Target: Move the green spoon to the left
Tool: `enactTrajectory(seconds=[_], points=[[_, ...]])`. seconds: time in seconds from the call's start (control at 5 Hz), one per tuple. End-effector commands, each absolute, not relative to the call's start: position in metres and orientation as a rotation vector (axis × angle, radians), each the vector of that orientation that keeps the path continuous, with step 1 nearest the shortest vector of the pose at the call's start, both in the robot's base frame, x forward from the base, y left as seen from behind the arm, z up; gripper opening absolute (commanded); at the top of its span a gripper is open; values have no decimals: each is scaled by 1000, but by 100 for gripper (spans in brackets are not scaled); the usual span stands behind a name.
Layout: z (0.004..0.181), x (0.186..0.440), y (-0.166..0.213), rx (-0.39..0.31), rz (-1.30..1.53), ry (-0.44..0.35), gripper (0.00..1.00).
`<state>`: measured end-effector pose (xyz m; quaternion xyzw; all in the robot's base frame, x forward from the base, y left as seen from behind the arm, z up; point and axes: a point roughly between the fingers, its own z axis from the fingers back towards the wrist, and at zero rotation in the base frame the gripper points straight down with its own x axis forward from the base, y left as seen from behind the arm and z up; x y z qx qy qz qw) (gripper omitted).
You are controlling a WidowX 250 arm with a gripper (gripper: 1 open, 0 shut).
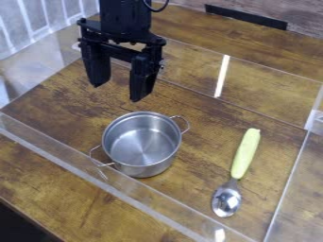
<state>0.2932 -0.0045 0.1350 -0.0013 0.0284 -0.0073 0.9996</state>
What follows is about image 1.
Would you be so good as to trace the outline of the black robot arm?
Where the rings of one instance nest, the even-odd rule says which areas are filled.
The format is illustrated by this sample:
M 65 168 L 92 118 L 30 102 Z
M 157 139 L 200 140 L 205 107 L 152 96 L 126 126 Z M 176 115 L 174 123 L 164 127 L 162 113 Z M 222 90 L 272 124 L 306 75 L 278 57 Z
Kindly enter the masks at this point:
M 129 99 L 140 101 L 150 92 L 162 66 L 162 46 L 166 41 L 149 32 L 150 0 L 98 0 L 100 20 L 77 20 L 78 47 L 89 83 L 93 87 L 110 79 L 110 59 L 130 64 Z

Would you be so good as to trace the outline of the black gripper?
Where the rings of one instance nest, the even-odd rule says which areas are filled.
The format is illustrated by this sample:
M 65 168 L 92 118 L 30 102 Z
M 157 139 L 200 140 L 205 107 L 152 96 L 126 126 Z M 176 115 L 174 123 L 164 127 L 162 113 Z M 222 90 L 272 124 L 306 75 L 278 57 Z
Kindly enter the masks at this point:
M 110 78 L 110 59 L 130 62 L 129 99 L 140 101 L 150 94 L 162 61 L 166 41 L 148 30 L 112 33 L 102 22 L 77 20 L 80 52 L 89 83 L 94 88 Z

